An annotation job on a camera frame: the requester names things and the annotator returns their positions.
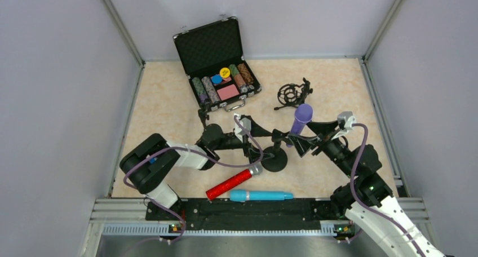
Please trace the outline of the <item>black round base mic stand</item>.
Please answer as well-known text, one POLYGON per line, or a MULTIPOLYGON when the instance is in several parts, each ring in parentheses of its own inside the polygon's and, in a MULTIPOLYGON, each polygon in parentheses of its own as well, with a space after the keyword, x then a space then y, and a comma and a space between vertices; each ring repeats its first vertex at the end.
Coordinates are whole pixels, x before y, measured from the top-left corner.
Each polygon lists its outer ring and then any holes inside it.
POLYGON ((281 144, 285 143, 285 145, 288 147, 293 146, 293 143, 291 140, 289 140, 287 132, 281 132, 277 129, 272 131, 271 140, 273 145, 264 150, 264 156, 261 160, 261 164, 263 168, 269 172, 279 172, 287 166, 288 162, 287 154, 281 148, 281 144))

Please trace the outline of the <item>purple microphone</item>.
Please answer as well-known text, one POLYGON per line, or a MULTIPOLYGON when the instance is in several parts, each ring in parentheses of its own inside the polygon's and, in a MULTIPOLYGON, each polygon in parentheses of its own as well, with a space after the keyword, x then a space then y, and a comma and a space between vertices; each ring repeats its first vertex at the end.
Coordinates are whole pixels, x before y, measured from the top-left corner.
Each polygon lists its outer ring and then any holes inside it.
POLYGON ((305 125, 311 122, 313 118, 313 108, 309 104, 299 105, 294 112, 294 122, 289 131, 289 135, 299 135, 305 125))

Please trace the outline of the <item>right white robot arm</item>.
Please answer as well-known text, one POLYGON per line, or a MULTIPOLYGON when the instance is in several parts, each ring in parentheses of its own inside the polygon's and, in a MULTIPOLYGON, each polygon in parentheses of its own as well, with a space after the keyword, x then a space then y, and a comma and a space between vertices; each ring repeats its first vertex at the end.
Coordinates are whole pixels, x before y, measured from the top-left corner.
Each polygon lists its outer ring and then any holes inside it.
POLYGON ((324 153, 349 177, 346 186, 330 197, 338 216, 358 225, 388 256, 444 256, 406 215, 391 188, 377 173, 382 166, 368 128, 351 112, 334 122, 308 122, 313 137, 289 131, 276 133, 275 141, 291 144, 300 156, 324 153))

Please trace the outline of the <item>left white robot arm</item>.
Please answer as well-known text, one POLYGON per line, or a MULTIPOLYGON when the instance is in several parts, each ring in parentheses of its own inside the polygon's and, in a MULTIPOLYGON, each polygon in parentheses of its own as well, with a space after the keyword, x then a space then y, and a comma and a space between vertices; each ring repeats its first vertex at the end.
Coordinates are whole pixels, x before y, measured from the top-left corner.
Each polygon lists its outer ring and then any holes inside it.
POLYGON ((214 200, 260 175, 261 162, 273 157, 256 141, 256 138, 271 137, 270 131, 259 126, 250 116, 236 114, 234 122, 234 130, 229 133, 223 132, 215 123, 205 125, 201 137, 193 145, 171 143, 158 133, 152 134, 121 159, 119 167, 125 175, 123 182, 169 209, 179 203, 179 196, 165 182, 174 167, 205 171, 220 163, 216 151, 242 150, 249 163, 241 165, 240 173, 206 192, 208 200, 214 200))

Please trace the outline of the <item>black tripod mic stand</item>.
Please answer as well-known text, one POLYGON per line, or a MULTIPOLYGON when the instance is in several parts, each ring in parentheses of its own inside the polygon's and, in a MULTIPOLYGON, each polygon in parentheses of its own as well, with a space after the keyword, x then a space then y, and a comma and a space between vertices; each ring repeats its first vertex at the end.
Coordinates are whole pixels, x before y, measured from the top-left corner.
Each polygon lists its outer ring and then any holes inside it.
POLYGON ((200 108, 200 109, 198 109, 197 113, 198 113, 198 117, 200 119, 201 125, 202 125, 203 129, 205 130, 206 127, 207 127, 207 121, 210 119, 210 117, 207 113, 207 110, 204 110, 204 109, 200 108))

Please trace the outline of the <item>light blue microphone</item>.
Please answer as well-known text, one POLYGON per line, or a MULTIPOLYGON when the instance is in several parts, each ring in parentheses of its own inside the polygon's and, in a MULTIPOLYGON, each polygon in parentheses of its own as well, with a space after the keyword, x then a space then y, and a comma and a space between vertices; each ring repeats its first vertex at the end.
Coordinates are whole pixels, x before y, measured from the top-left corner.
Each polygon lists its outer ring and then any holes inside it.
POLYGON ((235 202, 246 201, 284 201, 292 200, 294 195, 290 192, 282 191, 258 191, 236 189, 230 191, 229 199, 235 202))

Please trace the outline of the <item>red card deck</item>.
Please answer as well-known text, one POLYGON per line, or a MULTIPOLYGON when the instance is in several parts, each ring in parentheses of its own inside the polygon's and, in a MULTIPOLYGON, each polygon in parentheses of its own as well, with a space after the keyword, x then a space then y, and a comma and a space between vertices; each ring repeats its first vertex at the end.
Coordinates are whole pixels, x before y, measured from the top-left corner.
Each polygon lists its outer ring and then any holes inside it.
POLYGON ((217 90, 217 93, 221 101, 226 101, 240 94, 239 90, 235 85, 222 87, 217 90))
POLYGON ((231 80, 231 77, 226 78, 226 79, 223 79, 223 82, 222 82, 221 84, 227 83, 227 82, 229 82, 230 80, 231 80))

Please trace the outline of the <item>green red chip row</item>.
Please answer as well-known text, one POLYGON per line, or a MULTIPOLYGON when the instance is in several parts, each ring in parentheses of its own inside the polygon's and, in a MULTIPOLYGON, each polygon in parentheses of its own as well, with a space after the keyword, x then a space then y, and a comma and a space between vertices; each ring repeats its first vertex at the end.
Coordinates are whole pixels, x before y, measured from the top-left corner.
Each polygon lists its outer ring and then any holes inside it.
POLYGON ((231 76, 234 79, 238 89, 240 90, 241 93, 247 93, 248 92, 248 86, 243 79, 241 73, 239 72, 238 68, 234 65, 231 64, 229 65, 229 70, 231 71, 231 76))

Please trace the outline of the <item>green blue chip row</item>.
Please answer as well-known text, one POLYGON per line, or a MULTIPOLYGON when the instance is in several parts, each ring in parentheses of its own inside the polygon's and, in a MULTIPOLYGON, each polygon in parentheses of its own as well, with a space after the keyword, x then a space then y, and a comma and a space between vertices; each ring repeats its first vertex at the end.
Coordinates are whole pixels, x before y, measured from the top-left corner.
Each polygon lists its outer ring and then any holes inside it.
POLYGON ((192 83, 193 83, 194 90, 198 96, 199 103, 201 105, 211 104, 211 100, 206 92, 206 89, 202 81, 198 77, 195 77, 192 79, 192 83))

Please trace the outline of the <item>red glitter microphone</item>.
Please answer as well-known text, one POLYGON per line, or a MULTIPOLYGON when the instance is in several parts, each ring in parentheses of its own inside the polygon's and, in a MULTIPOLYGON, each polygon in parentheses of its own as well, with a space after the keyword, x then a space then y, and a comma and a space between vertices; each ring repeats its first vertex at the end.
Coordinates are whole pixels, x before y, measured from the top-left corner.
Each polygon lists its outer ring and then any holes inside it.
POLYGON ((231 178, 217 184, 211 189, 206 191, 206 196, 209 201, 213 201, 223 193, 235 188, 236 186, 244 183, 245 181, 259 176, 263 172, 263 166, 261 164, 249 167, 246 170, 239 172, 231 178))

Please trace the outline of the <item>orange black chip row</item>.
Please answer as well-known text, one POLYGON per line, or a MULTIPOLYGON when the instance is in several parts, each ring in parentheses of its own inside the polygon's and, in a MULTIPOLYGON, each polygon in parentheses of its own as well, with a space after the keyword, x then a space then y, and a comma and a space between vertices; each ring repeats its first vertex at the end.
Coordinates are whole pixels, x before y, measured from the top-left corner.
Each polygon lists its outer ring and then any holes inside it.
POLYGON ((245 63, 238 64, 237 69, 240 72, 240 74, 241 74, 242 78, 244 79, 244 81, 246 82, 246 84, 248 85, 249 89, 253 90, 255 82, 254 82, 254 79, 252 77, 252 74, 248 70, 245 63))

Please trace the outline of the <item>blue dealer button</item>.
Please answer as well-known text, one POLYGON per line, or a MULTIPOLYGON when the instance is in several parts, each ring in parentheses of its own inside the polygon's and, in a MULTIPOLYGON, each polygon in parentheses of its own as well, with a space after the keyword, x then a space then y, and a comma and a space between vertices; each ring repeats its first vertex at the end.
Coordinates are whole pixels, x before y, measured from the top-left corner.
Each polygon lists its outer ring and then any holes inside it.
POLYGON ((219 85, 223 82, 223 78, 218 74, 212 76, 210 79, 213 85, 219 85))

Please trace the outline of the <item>yellow big blind button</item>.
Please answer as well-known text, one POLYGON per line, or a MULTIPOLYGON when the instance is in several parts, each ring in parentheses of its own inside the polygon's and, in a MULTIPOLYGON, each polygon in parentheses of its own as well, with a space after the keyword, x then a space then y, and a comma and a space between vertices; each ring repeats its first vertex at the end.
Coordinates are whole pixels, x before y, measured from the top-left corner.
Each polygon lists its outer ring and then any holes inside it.
POLYGON ((219 71, 219 75, 220 75, 223 79, 226 79, 226 78, 229 78, 229 77, 230 77, 231 71, 230 71, 229 68, 224 67, 224 68, 221 68, 221 70, 219 71))

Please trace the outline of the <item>black poker chip case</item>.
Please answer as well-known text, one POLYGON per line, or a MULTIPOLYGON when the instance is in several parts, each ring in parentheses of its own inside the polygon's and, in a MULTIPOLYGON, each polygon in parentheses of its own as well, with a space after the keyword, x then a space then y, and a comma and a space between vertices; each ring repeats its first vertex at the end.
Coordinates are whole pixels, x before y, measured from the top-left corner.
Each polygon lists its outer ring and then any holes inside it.
POLYGON ((254 72, 244 58, 242 47, 239 21, 236 16, 231 16, 209 23, 198 28, 186 30, 173 36, 173 42, 180 57, 185 75, 188 78, 189 85, 193 91, 196 101, 200 108, 212 112, 218 109, 224 109, 230 112, 245 105, 246 98, 250 98, 262 91, 262 85, 254 72), (212 77, 219 75, 221 68, 229 67, 234 64, 245 63, 254 79, 254 89, 248 87, 247 93, 241 93, 234 79, 227 83, 214 86, 217 90, 235 85, 240 94, 226 101, 219 103, 201 105, 198 96, 194 90, 192 79, 198 77, 212 77))

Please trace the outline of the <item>black shock mount tripod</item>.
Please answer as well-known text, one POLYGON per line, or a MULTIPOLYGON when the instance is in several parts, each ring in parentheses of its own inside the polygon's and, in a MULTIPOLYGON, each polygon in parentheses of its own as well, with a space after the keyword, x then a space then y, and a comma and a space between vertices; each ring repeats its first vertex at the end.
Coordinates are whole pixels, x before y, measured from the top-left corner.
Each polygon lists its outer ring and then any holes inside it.
POLYGON ((297 108, 304 104, 308 95, 313 93, 310 81, 303 78, 301 85, 295 83, 288 83, 283 85, 278 93, 277 99, 281 104, 280 107, 274 107, 274 110, 279 110, 286 107, 297 108))

